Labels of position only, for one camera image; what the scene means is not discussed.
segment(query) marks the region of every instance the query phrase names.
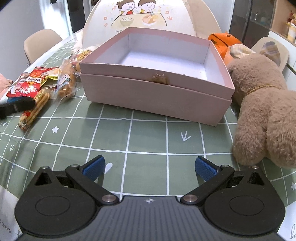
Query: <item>white grid line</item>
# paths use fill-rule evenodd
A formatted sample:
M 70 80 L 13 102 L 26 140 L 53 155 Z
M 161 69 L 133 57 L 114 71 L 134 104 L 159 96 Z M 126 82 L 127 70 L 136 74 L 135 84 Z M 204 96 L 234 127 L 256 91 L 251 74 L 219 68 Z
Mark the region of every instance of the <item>white grid line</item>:
M 233 115 L 234 115 L 234 116 L 236 116 L 236 115 L 235 115 L 235 113 L 234 113 L 234 111 L 233 111 L 233 109 L 232 109 L 232 108 L 230 108 L 230 110 L 231 110 L 231 112 L 233 113 Z
M 77 117 L 77 116 L 73 116 L 73 117 L 37 117 L 38 119 L 84 119 L 84 120 L 87 120 L 87 119 L 90 119 L 90 120 L 98 120 L 99 117 Z M 120 121 L 120 120 L 127 120 L 127 121 L 130 121 L 131 119 L 129 118 L 100 118 L 100 120 L 114 120 L 114 121 Z M 166 122 L 165 120 L 145 120 L 145 119 L 133 119 L 133 121 L 154 121 L 154 122 Z M 168 123 L 195 123 L 195 122 L 192 122 L 192 121 L 188 121 L 188 120 L 184 120 L 184 121 L 177 121 L 177 120 L 168 120 L 167 121 Z M 221 122 L 221 123 L 218 123 L 218 125 L 221 125 L 221 124 L 229 124 L 229 125 L 237 125 L 237 123 L 226 123 L 226 122 Z
M 70 124 L 71 124 L 71 122 L 72 122 L 72 120 L 73 120 L 73 116 L 75 115 L 75 113 L 76 113 L 76 111 L 77 111 L 77 109 L 78 109 L 78 106 L 79 106 L 79 104 L 81 103 L 82 99 L 83 99 L 83 97 L 82 97 L 81 100 L 78 102 L 78 104 L 77 104 L 77 106 L 76 106 L 76 109 L 75 109 L 75 111 L 74 111 L 74 113 L 73 113 L 73 115 L 72 115 L 72 118 L 70 119 L 70 122 L 69 122 L 69 124 L 68 124 L 68 126 L 67 126 L 67 128 L 66 128 L 66 131 L 65 131 L 64 135 L 63 135 L 63 138 L 62 138 L 62 140 L 61 140 L 61 144 L 59 145 L 59 149 L 57 150 L 57 152 L 56 152 L 56 154 L 55 154 L 55 157 L 54 157 L 54 163 L 53 163 L 53 165 L 52 165 L 52 170 L 54 169 L 54 165 L 55 165 L 55 163 L 56 163 L 56 161 L 57 161 L 57 155 L 58 155 L 58 153 L 59 153 L 59 151 L 60 151 L 60 149 L 61 149 L 61 146 L 62 146 L 62 143 L 63 143 L 63 141 L 64 141 L 64 138 L 65 138 L 65 136 L 66 136 L 66 134 L 67 134 L 67 131 L 68 131 L 69 127 L 70 127 Z
M 48 63 L 45 63 L 45 65 L 53 64 L 53 62 L 56 63 L 57 61 L 62 60 L 61 57 L 63 57 L 64 54 L 66 54 L 67 52 L 69 52 L 69 49 L 68 48 L 63 48 L 63 49 L 59 49 L 59 50 L 62 50 L 62 51 L 58 52 L 59 54 L 57 56 L 55 56 L 55 57 L 52 57 L 52 56 L 49 57 L 49 59 L 52 58 L 52 60 L 50 62 L 48 62 Z
M 231 142 L 233 143 L 232 134 L 231 134 L 231 131 L 230 131 L 230 128 L 229 128 L 229 123 L 228 123 L 227 118 L 226 118 L 225 115 L 224 115 L 224 119 L 225 119 L 225 121 L 226 121 L 226 125 L 227 125 L 228 131 L 229 131 L 229 135 L 230 135 L 230 138 L 231 138 Z
M 20 144 L 22 143 L 22 140 L 23 140 L 23 139 L 20 140 L 19 147 L 18 147 L 18 149 L 17 149 L 17 153 L 16 153 L 15 158 L 14 158 L 13 163 L 12 163 L 12 167 L 11 167 L 11 170 L 10 170 L 10 173 L 9 173 L 9 177 L 8 177 L 8 181 L 7 181 L 6 189 L 8 189 L 8 184 L 9 184 L 9 181 L 10 181 L 10 177 L 11 177 L 12 169 L 13 169 L 13 166 L 14 166 L 14 164 L 15 164 L 15 160 L 16 160 L 16 158 L 17 158 L 17 154 L 18 154 L 18 152 L 19 152 L 19 150 L 20 150 Z
M 265 165 L 264 165 L 264 161 L 263 161 L 263 160 L 262 160 L 262 165 L 263 165 L 263 169 L 264 169 L 264 172 L 265 172 L 265 176 L 266 176 L 267 179 L 268 179 L 267 172 L 266 172 L 266 169 L 265 169 Z
M 198 123 L 198 124 L 200 126 L 200 135 L 202 137 L 202 149 L 203 149 L 203 152 L 204 152 L 203 156 L 204 156 L 204 158 L 207 158 L 206 153 L 205 153 L 205 143 L 204 143 L 204 139 L 203 139 L 202 126 L 201 126 L 200 123 Z
M 113 194 L 117 194 L 117 195 L 120 195 L 121 193 L 120 192 L 114 192 L 114 191 L 110 191 L 111 193 Z M 137 194 L 137 193 L 125 193 L 123 192 L 122 193 L 123 196 L 139 196 L 139 197 L 164 197 L 165 195 L 153 195 L 153 194 Z M 174 195 L 174 196 L 177 196 L 177 197 L 183 197 L 185 194 L 183 195 Z
M 126 160 L 127 160 L 127 157 L 128 157 L 128 146 L 129 146 L 129 140 L 130 140 L 130 137 L 131 137 L 131 126 L 132 126 L 132 123 L 133 123 L 133 113 L 134 113 L 134 110 L 131 113 L 131 122 L 130 122 L 129 130 L 128 130 L 128 140 L 126 142 L 126 154 L 124 156 L 124 164 L 123 164 L 123 171 L 122 171 L 122 177 L 121 177 L 121 187 L 120 187 L 120 198 L 119 198 L 119 200 L 122 199 L 122 193 L 123 193 L 124 176 L 125 176 L 125 171 L 126 171 Z
M 10 160 L 8 160 L 8 159 L 6 159 L 5 157 L 2 157 L 2 156 L 0 156 L 3 160 L 5 160 L 5 161 L 7 161 L 7 162 L 9 162 L 9 163 L 11 163 L 11 164 L 13 164 L 13 162 L 12 161 L 10 161 Z M 36 172 L 33 172 L 33 171 L 31 171 L 31 170 L 28 170 L 27 168 L 24 168 L 24 167 L 22 167 L 22 166 L 20 166 L 20 165 L 18 165 L 18 164 L 13 164 L 14 166 L 17 166 L 17 167 L 19 167 L 19 168 L 21 168 L 21 169 L 24 169 L 24 170 L 26 170 L 26 171 L 28 171 L 28 172 L 31 172 L 31 173 L 36 173 Z
M 55 111 L 57 110 L 57 108 L 58 108 L 58 106 L 55 108 L 54 112 L 52 113 L 52 116 L 54 115 L 54 113 L 55 113 Z M 46 126 L 45 126 L 45 128 L 44 128 L 44 130 L 43 130 L 43 132 L 42 132 L 42 134 L 41 134 L 41 136 L 40 136 L 39 142 L 37 143 L 37 145 L 36 145 L 35 148 L 34 148 L 33 156 L 32 156 L 32 159 L 31 159 L 31 163 L 30 163 L 30 166 L 29 166 L 29 168 L 28 168 L 29 170 L 30 170 L 30 168 L 31 168 L 31 166 L 32 166 L 32 163 L 33 163 L 33 159 L 34 159 L 34 156 L 35 156 L 36 148 L 37 148 L 37 146 L 39 145 L 39 143 L 40 143 L 40 141 L 41 141 L 41 138 L 43 137 L 43 134 L 45 133 L 45 130 L 46 130 L 46 128 L 48 127 L 48 124 L 49 124 L 49 123 L 50 123 L 50 119 L 49 119 L 49 121 L 47 122 L 47 124 L 46 124 Z M 23 186 L 22 192 L 24 192 L 24 190 L 25 190 L 26 182 L 27 182 L 27 179 L 28 179 L 28 174 L 29 174 L 29 172 L 27 172 L 27 175 L 26 175 L 26 179 L 25 179 L 25 183 L 24 183 L 24 186 Z
M 10 118 L 10 120 L 8 121 L 8 123 L 7 123 L 7 121 L 6 121 L 6 127 L 5 127 L 5 129 L 4 129 L 3 132 L 6 131 L 6 128 L 7 128 L 8 124 L 9 124 L 9 122 L 10 122 L 11 120 L 12 120 L 12 118 Z
M 9 142 L 10 142 L 10 139 L 11 139 L 11 136 L 9 137 L 8 143 L 6 144 L 6 147 L 4 148 L 3 156 L 4 156 L 4 153 L 5 153 L 5 151 L 6 151 L 6 148 L 7 148 L 8 144 L 9 144 Z
M 1 133 L 3 135 L 15 137 L 15 138 L 20 138 L 24 139 L 27 141 L 32 141 L 32 142 L 37 142 L 41 144 L 48 144 L 48 145 L 54 145 L 54 146 L 63 146 L 63 147 L 69 147 L 69 148 L 76 148 L 76 149 L 84 149 L 84 150 L 89 150 L 88 147 L 80 147 L 80 146 L 71 146 L 71 145 L 65 145 L 65 144 L 56 144 L 56 143 L 50 143 L 50 142 L 43 142 L 43 141 L 36 141 L 36 140 L 31 140 L 27 139 L 24 137 L 17 137 L 14 135 L 6 134 L 6 133 Z M 120 153 L 126 153 L 124 150 L 104 150 L 104 149 L 96 149 L 96 148 L 91 148 L 93 151 L 101 151 L 101 152 L 120 152 Z M 138 151 L 128 151 L 129 154 L 146 154 L 146 155 L 167 155 L 166 153 L 159 153 L 159 152 L 138 152 Z M 229 155 L 232 154 L 231 152 L 213 152 L 213 153 L 206 153 L 207 156 L 210 155 Z M 169 156 L 203 156 L 203 153 L 168 153 Z
M 91 143 L 90 143 L 90 145 L 89 145 L 89 151 L 88 151 L 88 153 L 87 153 L 87 157 L 86 157 L 85 163 L 87 163 L 87 161 L 88 161 L 88 159 L 89 159 L 89 155 L 90 155 L 90 153 L 91 153 L 91 147 L 92 147 L 92 144 L 93 144 L 93 142 L 94 142 L 94 137 L 95 137 L 95 135 L 96 135 L 96 130 L 98 129 L 98 125 L 99 125 L 99 123 L 100 123 L 100 119 L 101 119 L 101 116 L 102 116 L 102 113 L 103 113 L 103 110 L 104 110 L 104 106 L 105 106 L 105 105 L 103 105 L 103 107 L 102 107 L 102 110 L 101 110 L 101 113 L 100 113 L 100 117 L 99 117 L 98 122 L 97 122 L 97 124 L 96 124 L 96 127 L 95 127 L 95 129 L 94 129 L 94 133 L 93 133 L 93 136 L 92 136 L 92 138 L 91 138 Z
M 283 179 L 283 178 L 285 178 L 285 177 L 288 177 L 288 176 L 291 176 L 291 175 L 293 175 L 293 174 L 295 174 L 296 173 L 296 171 L 293 171 L 292 173 L 289 173 L 289 174 L 287 174 L 287 175 L 285 175 L 285 176 L 282 176 L 282 177 L 279 177 L 279 178 L 276 178 L 276 179 L 272 179 L 272 180 L 269 180 L 270 182 L 274 182 L 274 181 L 277 181 L 277 180 L 281 180 L 281 179 Z
M 284 178 L 284 174 L 283 174 L 283 169 L 282 168 L 281 168 L 281 175 L 282 175 L 283 181 L 284 181 L 284 186 L 285 186 L 285 191 L 286 191 L 286 198 L 287 198 L 287 205 L 289 205 L 287 187 L 286 187 L 286 182 L 285 182 L 285 178 Z
M 166 169 L 167 169 L 167 196 L 170 188 L 170 172 L 169 172 L 169 157 L 168 157 L 168 117 L 165 117 L 165 139 L 166 139 Z
M 231 134 L 231 131 L 230 131 L 230 128 L 229 128 L 229 125 L 228 125 L 228 122 L 227 122 L 227 119 L 226 119 L 226 116 L 225 115 L 224 115 L 224 119 L 226 121 L 226 125 L 227 125 L 228 131 L 229 131 L 229 135 L 230 135 L 230 138 L 231 138 L 231 142 L 233 143 L 232 134 Z

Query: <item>packaged bread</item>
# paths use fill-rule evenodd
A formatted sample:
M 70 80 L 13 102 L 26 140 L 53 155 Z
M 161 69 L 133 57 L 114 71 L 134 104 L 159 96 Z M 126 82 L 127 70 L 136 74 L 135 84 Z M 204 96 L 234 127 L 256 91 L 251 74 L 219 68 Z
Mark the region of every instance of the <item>packaged bread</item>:
M 19 120 L 19 127 L 22 130 L 26 130 L 30 127 L 33 121 L 36 119 L 38 113 L 53 96 L 55 86 L 46 87 L 41 89 L 38 94 L 34 97 L 35 108 L 33 110 L 24 111 Z
M 70 62 L 75 65 L 77 72 L 80 74 L 81 69 L 79 63 L 90 53 L 92 53 L 96 49 L 96 46 L 91 46 L 89 48 L 83 49 L 78 48 L 74 51 L 74 53 L 70 56 Z
M 67 99 L 75 95 L 77 76 L 75 65 L 69 59 L 64 59 L 59 71 L 55 99 Z

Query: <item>cartoon girl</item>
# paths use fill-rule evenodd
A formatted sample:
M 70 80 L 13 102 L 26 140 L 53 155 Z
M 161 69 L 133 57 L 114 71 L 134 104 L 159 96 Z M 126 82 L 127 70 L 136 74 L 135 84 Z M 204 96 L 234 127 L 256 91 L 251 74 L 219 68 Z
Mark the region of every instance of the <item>cartoon girl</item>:
M 150 13 L 154 15 L 153 9 L 155 8 L 155 0 L 140 0 L 138 5 L 141 8 L 141 13 Z
M 134 0 L 123 0 L 121 2 L 118 2 L 116 5 L 118 5 L 118 9 L 121 11 L 120 15 L 129 15 L 133 14 L 134 11 L 136 11 L 135 2 Z

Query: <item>green tablecloth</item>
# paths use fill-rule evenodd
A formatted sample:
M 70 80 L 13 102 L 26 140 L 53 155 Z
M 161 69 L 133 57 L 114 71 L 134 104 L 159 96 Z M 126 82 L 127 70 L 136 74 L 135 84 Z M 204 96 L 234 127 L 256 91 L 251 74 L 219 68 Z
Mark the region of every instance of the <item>green tablecloth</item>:
M 59 66 L 74 40 L 42 66 Z M 75 98 L 56 107 L 49 103 L 24 133 L 18 116 L 0 122 L 0 184 L 20 197 L 41 166 L 63 170 L 103 155 L 109 170 L 103 186 L 122 195 L 178 195 L 200 185 L 194 162 L 205 156 L 217 165 L 243 169 L 231 147 L 237 118 L 229 108 L 217 127 L 89 102 L 81 82 Z M 296 200 L 296 169 L 260 163 L 285 205 Z

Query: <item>gold chain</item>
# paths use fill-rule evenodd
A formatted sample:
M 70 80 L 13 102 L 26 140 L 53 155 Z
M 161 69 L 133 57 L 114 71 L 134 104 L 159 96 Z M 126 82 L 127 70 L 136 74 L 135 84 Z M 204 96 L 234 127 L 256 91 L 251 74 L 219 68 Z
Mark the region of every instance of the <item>gold chain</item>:
M 281 89 L 280 87 L 277 87 L 277 86 L 275 86 L 275 85 L 262 85 L 262 86 L 259 86 L 259 87 L 255 88 L 255 89 L 252 89 L 251 91 L 249 91 L 249 92 L 247 93 L 247 95 L 249 95 L 249 94 L 255 92 L 256 90 L 259 90 L 259 89 L 261 89 L 261 88 L 264 88 L 264 87 L 274 87 L 274 88 L 277 88 L 277 89 L 279 89 L 279 90 Z

